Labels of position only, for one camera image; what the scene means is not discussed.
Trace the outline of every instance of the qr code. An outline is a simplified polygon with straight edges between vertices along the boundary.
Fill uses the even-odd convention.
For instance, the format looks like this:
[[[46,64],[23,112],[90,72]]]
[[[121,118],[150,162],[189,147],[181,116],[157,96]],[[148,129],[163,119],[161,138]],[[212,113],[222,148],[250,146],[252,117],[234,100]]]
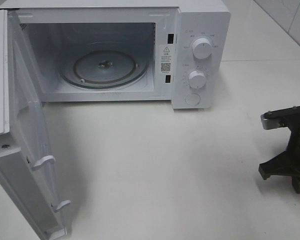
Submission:
[[[161,72],[170,72],[171,63],[161,63]]]

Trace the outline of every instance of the open microwave door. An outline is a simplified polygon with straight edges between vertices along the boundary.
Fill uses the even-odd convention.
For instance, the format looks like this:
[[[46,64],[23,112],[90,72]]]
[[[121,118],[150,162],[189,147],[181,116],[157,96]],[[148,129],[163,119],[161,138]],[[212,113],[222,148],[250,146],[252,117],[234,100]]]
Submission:
[[[0,10],[0,184],[42,240],[67,234],[27,42],[14,11]]]

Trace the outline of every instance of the control knob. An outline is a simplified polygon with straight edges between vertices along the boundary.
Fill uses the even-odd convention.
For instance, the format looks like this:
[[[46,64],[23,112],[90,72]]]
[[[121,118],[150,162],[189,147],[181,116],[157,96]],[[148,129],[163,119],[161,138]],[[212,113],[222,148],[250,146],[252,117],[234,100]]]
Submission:
[[[192,71],[188,75],[188,83],[189,86],[193,89],[200,89],[202,88],[207,82],[207,77],[204,72],[202,71]]]
[[[197,59],[206,59],[211,55],[212,44],[206,37],[195,40],[192,44],[192,53]]]

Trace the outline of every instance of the table surface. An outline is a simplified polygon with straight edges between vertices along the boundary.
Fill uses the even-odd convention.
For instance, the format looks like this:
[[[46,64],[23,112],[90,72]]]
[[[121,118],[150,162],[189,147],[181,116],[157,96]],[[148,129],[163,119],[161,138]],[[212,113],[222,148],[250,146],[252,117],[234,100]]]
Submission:
[[[290,179],[258,173],[288,142],[285,128],[263,130],[260,114],[300,105],[300,48],[254,2],[226,4],[212,108],[45,106],[61,195],[72,200],[64,239],[300,239]],[[0,187],[1,239],[38,237]]]

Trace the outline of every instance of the white microwave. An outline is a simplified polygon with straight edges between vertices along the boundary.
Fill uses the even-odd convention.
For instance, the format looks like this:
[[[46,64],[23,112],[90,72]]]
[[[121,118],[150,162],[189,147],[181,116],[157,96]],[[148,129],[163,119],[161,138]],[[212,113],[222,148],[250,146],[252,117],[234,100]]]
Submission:
[[[42,240],[67,230],[44,102],[208,108],[230,13],[221,0],[8,0],[0,6],[0,184]]]

